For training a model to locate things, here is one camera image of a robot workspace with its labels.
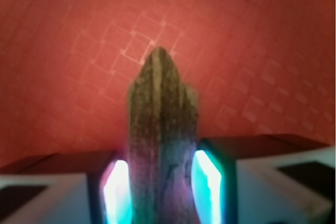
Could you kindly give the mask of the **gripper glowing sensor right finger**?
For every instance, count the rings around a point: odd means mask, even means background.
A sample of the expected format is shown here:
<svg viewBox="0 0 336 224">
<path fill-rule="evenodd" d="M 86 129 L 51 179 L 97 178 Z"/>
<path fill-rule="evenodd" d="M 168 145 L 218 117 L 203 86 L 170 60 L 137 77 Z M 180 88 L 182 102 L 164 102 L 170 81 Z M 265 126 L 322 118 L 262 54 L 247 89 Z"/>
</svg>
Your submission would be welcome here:
<svg viewBox="0 0 336 224">
<path fill-rule="evenodd" d="M 306 137 L 205 137 L 191 179 L 199 223 L 335 223 L 335 147 Z"/>
</svg>

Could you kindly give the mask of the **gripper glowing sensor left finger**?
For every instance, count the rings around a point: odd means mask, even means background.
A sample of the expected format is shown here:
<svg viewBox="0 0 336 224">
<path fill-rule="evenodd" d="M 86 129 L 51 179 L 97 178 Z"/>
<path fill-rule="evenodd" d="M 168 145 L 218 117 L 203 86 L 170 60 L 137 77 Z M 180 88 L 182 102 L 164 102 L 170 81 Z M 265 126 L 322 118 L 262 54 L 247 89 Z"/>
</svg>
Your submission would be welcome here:
<svg viewBox="0 0 336 224">
<path fill-rule="evenodd" d="M 1 167 L 1 223 L 131 223 L 128 164 L 115 150 L 35 155 Z"/>
</svg>

